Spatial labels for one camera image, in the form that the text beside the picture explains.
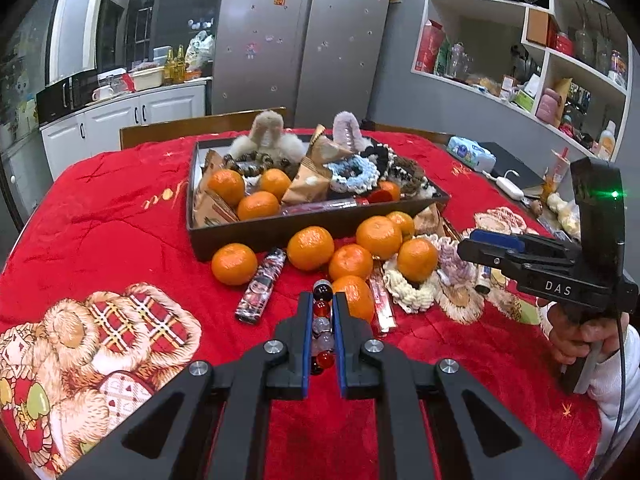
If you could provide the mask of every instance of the blue tissue package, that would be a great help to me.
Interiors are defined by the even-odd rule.
[[[464,137],[451,137],[447,151],[478,173],[491,173],[495,165],[495,156],[489,150]]]

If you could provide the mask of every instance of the white mug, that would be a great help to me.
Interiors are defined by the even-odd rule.
[[[110,86],[101,86],[94,90],[94,93],[91,96],[91,101],[102,101],[103,99],[108,99],[111,96],[113,96],[113,88]]]

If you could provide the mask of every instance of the white bottle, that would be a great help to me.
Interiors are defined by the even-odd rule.
[[[616,147],[616,136],[614,135],[616,131],[616,123],[613,121],[609,121],[607,127],[600,134],[600,138],[598,139],[598,152],[596,156],[598,158],[602,158],[604,160],[610,160],[611,155],[613,155],[613,150]]]

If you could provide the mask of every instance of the white power adapter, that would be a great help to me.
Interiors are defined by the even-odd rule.
[[[486,171],[482,172],[485,177],[487,177],[489,180],[493,180],[496,183],[496,186],[503,190],[510,198],[514,199],[516,202],[519,202],[524,198],[524,193],[518,186],[516,186],[511,180],[507,178],[507,174],[509,173],[513,173],[515,176],[520,176],[515,170],[509,170],[504,174],[504,176],[499,176],[498,178],[492,177]]]

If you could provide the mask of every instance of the microwave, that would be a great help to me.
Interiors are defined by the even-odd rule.
[[[40,126],[81,110],[92,102],[98,88],[98,71],[84,70],[47,86],[36,95]]]

